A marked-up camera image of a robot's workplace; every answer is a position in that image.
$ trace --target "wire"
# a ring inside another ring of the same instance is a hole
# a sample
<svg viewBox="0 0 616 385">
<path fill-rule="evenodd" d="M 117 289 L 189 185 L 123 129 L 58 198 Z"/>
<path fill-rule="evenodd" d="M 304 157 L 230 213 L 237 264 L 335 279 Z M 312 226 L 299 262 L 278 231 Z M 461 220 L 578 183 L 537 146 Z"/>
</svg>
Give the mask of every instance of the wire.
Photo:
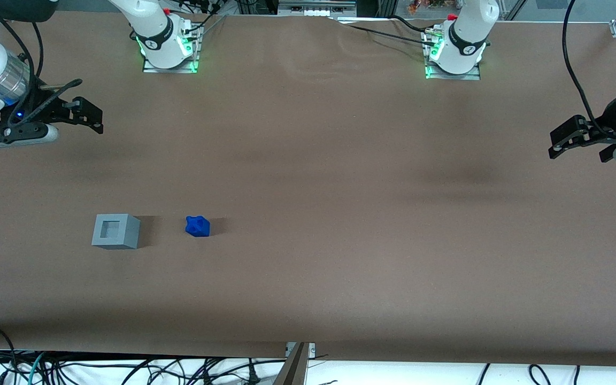
<svg viewBox="0 0 616 385">
<path fill-rule="evenodd" d="M 130 379 L 130 377 L 132 377 L 133 375 L 135 375 L 135 373 L 137 373 L 137 371 L 140 370 L 140 368 L 144 368 L 146 365 L 148 365 L 152 360 L 144 360 L 141 364 L 135 366 L 130 373 L 127 373 L 127 377 L 125 377 L 125 379 L 122 381 L 122 383 L 120 383 L 120 385 L 125 385 L 125 383 L 127 383 L 127 380 Z"/>
<path fill-rule="evenodd" d="M 479 376 L 479 382 L 477 382 L 477 385 L 481 385 L 482 383 L 484 383 L 484 376 L 486 376 L 486 372 L 489 371 L 489 366 L 491 366 L 491 363 L 486 364 L 486 366 L 484 366 L 484 370 L 481 371 L 481 375 Z"/>
<path fill-rule="evenodd" d="M 382 36 L 394 37 L 395 39 L 401 39 L 402 41 L 416 42 L 417 44 L 422 44 L 422 45 L 434 45 L 434 43 L 432 42 L 411 39 L 410 37 L 403 37 L 403 36 L 398 36 L 398 35 L 393 35 L 393 34 L 387 34 L 386 32 L 375 31 L 374 29 L 369 29 L 369 28 L 357 27 L 356 25 L 351 25 L 351 24 L 348 24 L 348 25 L 351 28 L 360 29 L 361 31 L 372 32 L 373 34 L 379 34 Z"/>
<path fill-rule="evenodd" d="M 13 347 L 13 343 L 11 342 L 11 339 L 9 338 L 9 336 L 4 333 L 4 331 L 2 329 L 0 329 L 0 335 L 6 340 L 6 343 L 9 346 L 9 349 L 11 351 L 11 365 L 14 367 L 14 378 L 13 378 L 13 383 L 17 383 L 17 376 L 18 376 L 18 364 L 16 363 L 16 352 L 15 352 L 15 348 Z"/>
<path fill-rule="evenodd" d="M 40 58 L 37 60 L 37 72 L 35 76 L 39 78 L 42 75 L 42 66 L 44 65 L 44 44 L 42 43 L 42 34 L 40 33 L 40 29 L 37 28 L 37 23 L 32 23 L 32 28 L 35 29 L 35 35 L 37 36 L 37 45 L 40 47 Z"/>
<path fill-rule="evenodd" d="M 263 364 L 276 364 L 276 363 L 284 363 L 285 360 L 267 360 L 267 361 L 259 361 L 258 363 L 246 364 L 237 366 L 236 368 L 232 368 L 230 370 L 224 371 L 220 374 L 216 374 L 210 378 L 211 382 L 217 380 L 220 377 L 225 377 L 226 375 L 233 375 L 233 372 L 238 371 L 243 368 L 248 368 L 251 365 L 263 365 Z"/>
<path fill-rule="evenodd" d="M 41 105 L 38 105 L 37 108 L 35 108 L 35 110 L 33 110 L 29 114 L 25 115 L 20 122 L 17 122 L 17 124 L 13 123 L 13 118 L 14 118 L 15 114 L 10 114 L 9 118 L 8 118 L 8 122 L 7 122 L 8 127 L 10 129 L 15 129 L 19 125 L 23 125 L 23 124 L 26 124 L 27 122 L 30 122 L 30 120 L 32 120 L 34 117 L 39 115 L 40 112 L 42 112 L 42 110 L 44 110 L 44 108 L 47 108 L 49 106 L 49 104 L 51 104 L 51 102 L 53 102 L 59 96 L 61 96 L 62 93 L 66 92 L 70 88 L 77 87 L 77 86 L 79 86 L 81 84 L 82 84 L 82 79 L 75 79 L 75 80 L 69 81 L 65 86 L 59 88 L 55 93 L 53 93 L 50 97 L 48 97 L 47 100 L 42 102 Z"/>
<path fill-rule="evenodd" d="M 586 109 L 586 113 L 589 115 L 589 120 L 591 120 L 591 124 L 596 127 L 596 129 L 601 133 L 607 136 L 608 138 L 614 138 L 612 134 L 602 129 L 601 126 L 596 122 L 596 117 L 594 117 L 594 112 L 591 110 L 591 105 L 589 104 L 588 98 L 586 98 L 586 94 L 584 93 L 584 88 L 582 88 L 581 83 L 579 83 L 579 79 L 577 79 L 574 74 L 574 69 L 572 69 L 572 64 L 569 62 L 569 54 L 567 53 L 567 25 L 569 24 L 569 15 L 572 14 L 572 8 L 574 7 L 574 2 L 576 0 L 572 0 L 567 6 L 567 12 L 565 12 L 565 20 L 563 20 L 563 59 L 565 59 L 565 66 L 567 66 L 567 72 L 569 73 L 569 77 L 572 78 L 574 82 L 574 86 L 576 90 L 579 91 L 579 96 L 581 97 L 581 102 L 584 103 L 584 108 Z"/>
<path fill-rule="evenodd" d="M 32 378 L 35 375 L 35 370 L 37 370 L 37 366 L 39 366 L 40 361 L 42 360 L 42 356 L 44 356 L 44 351 L 37 356 L 34 363 L 32 363 L 32 368 L 30 368 L 30 377 L 27 378 L 27 385 L 32 385 Z"/>
<path fill-rule="evenodd" d="M 32 90 L 37 88 L 36 81 L 35 81 L 35 78 L 34 78 L 34 75 L 35 75 L 35 65 L 32 63 L 32 59 L 31 59 L 31 56 L 30 56 L 30 51 L 28 51 L 27 47 L 25 46 L 25 43 L 22 42 L 22 39 L 20 39 L 20 36 L 18 36 L 18 34 L 14 31 L 14 29 L 1 16 L 0 16 L 0 23 L 11 34 L 11 36 L 13 36 L 13 39 L 15 39 L 17 44 L 20 46 L 20 48 L 22 49 L 22 53 L 25 54 L 25 57 L 29 58 L 28 59 L 28 68 L 29 68 L 28 85 L 27 85 L 27 89 L 25 90 L 24 95 L 16 103 L 15 111 L 18 111 L 25 104 L 25 102 L 26 102 L 27 98 L 30 96 L 30 94 L 34 95 L 34 91 L 32 91 Z"/>
<path fill-rule="evenodd" d="M 538 370 L 541 371 L 541 375 L 543 375 L 543 378 L 545 378 L 545 382 L 548 385 L 550 385 L 550 378 L 548 378 L 548 376 L 545 375 L 545 371 L 543 371 L 543 368 L 541 368 L 540 366 L 538 366 L 536 364 L 529 365 L 529 378 L 531 378 L 532 382 L 535 383 L 536 385 L 542 385 L 542 383 L 538 382 L 534 378 L 534 373 L 533 373 L 534 368 L 537 368 Z"/>
<path fill-rule="evenodd" d="M 410 24 L 410 22 L 408 22 L 408 20 L 403 19 L 403 17 L 400 17 L 399 15 L 396 15 L 396 14 L 392 14 L 390 17 L 387 17 L 387 19 L 399 20 L 400 22 L 405 24 L 406 27 L 412 29 L 413 31 L 417 31 L 417 32 L 424 32 L 425 29 L 431 28 L 431 27 L 434 26 L 434 25 L 430 25 L 429 27 L 425 27 L 425 28 L 416 27 L 415 25 Z"/>
<path fill-rule="evenodd" d="M 206 17 L 206 19 L 204 19 L 204 20 L 203 20 L 203 21 L 202 21 L 199 25 L 196 25 L 196 27 L 194 27 L 194 28 L 192 28 L 192 29 L 186 29 L 184 33 L 185 33 L 185 34 L 188 34 L 188 33 L 190 33 L 190 32 L 194 32 L 194 31 L 196 31 L 197 29 L 199 29 L 199 28 L 203 27 L 203 25 L 204 25 L 204 24 L 206 24 L 206 22 L 208 21 L 208 19 L 212 18 L 212 17 L 213 17 L 213 15 L 215 15 L 215 12 L 211 12 L 211 13 L 208 15 L 208 17 Z"/>
<path fill-rule="evenodd" d="M 572 385 L 576 385 L 577 381 L 579 381 L 579 371 L 581 370 L 581 365 L 577 365 L 574 370 L 574 381 Z"/>
</svg>

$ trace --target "gray box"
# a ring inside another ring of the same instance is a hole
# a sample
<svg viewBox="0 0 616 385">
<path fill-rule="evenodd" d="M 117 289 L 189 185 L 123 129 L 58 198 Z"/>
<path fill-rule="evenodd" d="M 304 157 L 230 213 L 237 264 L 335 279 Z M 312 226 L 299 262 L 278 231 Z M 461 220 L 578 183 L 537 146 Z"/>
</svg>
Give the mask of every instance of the gray box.
<svg viewBox="0 0 616 385">
<path fill-rule="evenodd" d="M 98 214 L 92 246 L 107 250 L 136 249 L 139 219 L 130 214 Z"/>
</svg>

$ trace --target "power cord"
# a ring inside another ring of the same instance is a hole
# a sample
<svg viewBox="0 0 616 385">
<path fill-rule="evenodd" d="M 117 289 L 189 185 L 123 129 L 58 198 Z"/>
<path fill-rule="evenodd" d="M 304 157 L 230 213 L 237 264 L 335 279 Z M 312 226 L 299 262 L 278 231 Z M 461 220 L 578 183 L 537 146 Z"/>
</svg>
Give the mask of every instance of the power cord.
<svg viewBox="0 0 616 385">
<path fill-rule="evenodd" d="M 579 91 L 579 96 L 581 97 L 581 102 L 584 103 L 584 108 L 586 109 L 586 113 L 589 115 L 589 120 L 591 120 L 591 124 L 596 127 L 596 129 L 601 133 L 607 136 L 608 138 L 614 139 L 614 134 L 607 132 L 602 129 L 601 126 L 596 122 L 596 117 L 594 116 L 594 112 L 591 109 L 591 105 L 589 104 L 588 98 L 586 98 L 586 94 L 584 93 L 584 88 L 582 88 L 581 83 L 579 83 L 579 79 L 577 79 L 574 74 L 574 69 L 572 69 L 572 64 L 569 62 L 569 54 L 567 53 L 567 25 L 569 25 L 569 15 L 572 14 L 572 8 L 574 7 L 574 2 L 576 0 L 572 0 L 567 6 L 567 12 L 565 12 L 565 20 L 563 20 L 563 58 L 565 59 L 565 66 L 567 66 L 567 72 L 569 73 L 569 77 L 572 78 L 574 82 L 574 86 L 576 90 Z"/>
<path fill-rule="evenodd" d="M 16 362 L 16 350 L 13 347 L 13 343 L 11 342 L 11 339 L 9 338 L 9 336 L 6 333 L 4 333 L 2 329 L 0 329 L 0 335 L 6 340 L 6 343 L 9 346 L 9 350 L 11 353 L 11 366 L 13 366 L 14 368 L 13 383 L 17 383 L 19 373 L 18 373 L 18 363 Z"/>
<path fill-rule="evenodd" d="M 212 18 L 212 17 L 213 17 L 213 15 L 215 15 L 215 12 L 211 12 L 211 13 L 208 15 L 208 17 L 206 17 L 206 19 L 204 19 L 204 20 L 203 20 L 200 24 L 196 25 L 196 27 L 194 27 L 194 28 L 192 28 L 192 29 L 186 29 L 184 33 L 185 33 L 185 34 L 188 34 L 188 33 L 190 33 L 190 32 L 194 32 L 194 31 L 196 31 L 197 29 L 199 29 L 199 28 L 203 27 L 203 25 L 204 25 L 204 24 L 206 24 L 206 22 L 207 22 L 210 18 Z"/>
<path fill-rule="evenodd" d="M 538 371 L 541 372 L 541 375 L 545 379 L 546 385 L 550 385 L 550 378 L 548 378 L 548 376 L 545 374 L 545 370 L 543 370 L 543 368 L 541 368 L 540 366 L 538 366 L 536 364 L 529 365 L 529 378 L 531 378 L 531 381 L 535 385 L 543 385 L 542 383 L 538 382 L 536 380 L 536 378 L 534 378 L 534 369 L 535 368 L 538 369 Z M 572 385 L 577 385 L 577 382 L 579 381 L 579 372 L 580 372 L 580 370 L 581 370 L 581 366 L 577 365 L 575 370 L 574 370 L 574 382 L 572 382 Z"/>
<path fill-rule="evenodd" d="M 484 383 L 484 376 L 486 376 L 486 372 L 489 371 L 489 366 L 491 366 L 491 363 L 486 364 L 486 366 L 484 366 L 484 370 L 481 371 L 481 375 L 479 376 L 479 382 L 477 382 L 477 385 L 481 385 L 482 383 Z"/>
<path fill-rule="evenodd" d="M 256 385 L 259 382 L 261 382 L 261 379 L 258 378 L 253 360 L 249 358 L 249 380 L 247 381 L 247 385 Z"/>
<path fill-rule="evenodd" d="M 417 31 L 417 32 L 424 32 L 425 29 L 427 28 L 431 28 L 434 25 L 430 25 L 429 27 L 425 27 L 425 28 L 420 28 L 420 27 L 416 27 L 415 25 L 410 24 L 410 22 L 408 22 L 408 20 L 403 19 L 403 17 L 400 17 L 399 15 L 396 14 L 392 14 L 390 17 L 387 17 L 387 19 L 395 19 L 398 20 L 400 22 L 402 22 L 403 24 L 405 24 L 406 27 L 412 29 L 413 31 Z"/>
<path fill-rule="evenodd" d="M 393 37 L 394 39 L 400 39 L 402 41 L 416 42 L 417 44 L 429 45 L 429 46 L 434 45 L 434 43 L 432 43 L 432 42 L 421 41 L 421 40 L 418 40 L 418 39 L 411 39 L 410 37 L 403 37 L 403 36 L 398 36 L 398 35 L 394 35 L 394 34 L 387 34 L 386 32 L 375 31 L 374 29 L 369 29 L 369 28 L 358 27 L 357 25 L 351 25 L 351 24 L 348 24 L 348 25 L 351 28 L 360 29 L 361 31 L 372 32 L 373 34 Z"/>
<path fill-rule="evenodd" d="M 22 39 L 20 39 L 20 36 L 18 36 L 18 34 L 14 31 L 14 29 L 1 16 L 0 16 L 0 24 L 4 26 L 4 28 L 11 34 L 11 36 L 13 36 L 13 39 L 15 39 L 17 44 L 20 46 L 20 48 L 22 49 L 22 53 L 24 53 L 25 57 L 29 58 L 28 59 L 29 80 L 28 80 L 27 89 L 25 90 L 25 94 L 22 96 L 22 98 L 20 98 L 20 100 L 16 103 L 16 107 L 15 107 L 15 111 L 19 111 L 20 108 L 24 106 L 25 102 L 27 102 L 27 98 L 29 98 L 31 94 L 34 95 L 34 91 L 32 90 L 37 88 L 36 82 L 34 81 L 35 65 L 32 63 L 32 57 L 30 56 L 30 51 L 27 49 L 27 46 L 25 46 L 25 43 L 22 42 Z M 9 122 L 12 122 L 12 117 L 14 116 L 15 114 L 11 114 Z"/>
<path fill-rule="evenodd" d="M 37 36 L 37 45 L 40 47 L 40 58 L 37 60 L 37 72 L 35 75 L 39 78 L 42 75 L 42 66 L 44 65 L 44 43 L 42 43 L 42 34 L 40 33 L 40 29 L 37 27 L 37 23 L 32 23 L 32 29 L 35 30 L 35 35 Z"/>
</svg>

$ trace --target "table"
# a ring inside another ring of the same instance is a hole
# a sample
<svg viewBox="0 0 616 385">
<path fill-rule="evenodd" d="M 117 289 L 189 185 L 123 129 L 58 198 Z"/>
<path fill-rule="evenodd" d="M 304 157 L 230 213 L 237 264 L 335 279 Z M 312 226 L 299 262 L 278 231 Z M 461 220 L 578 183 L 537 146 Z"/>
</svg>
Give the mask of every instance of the table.
<svg viewBox="0 0 616 385">
<path fill-rule="evenodd" d="M 83 78 L 66 97 L 105 134 L 0 151 L 20 348 L 616 365 L 616 164 L 547 153 L 583 112 L 560 25 L 497 24 L 481 81 L 426 80 L 415 44 L 323 18 L 229 17 L 195 75 L 142 74 L 119 14 L 41 30 L 42 78 Z M 569 47 L 601 113 L 616 39 L 574 24 Z M 138 250 L 90 245 L 113 212 L 142 220 Z M 183 231 L 199 214 L 210 238 Z"/>
</svg>

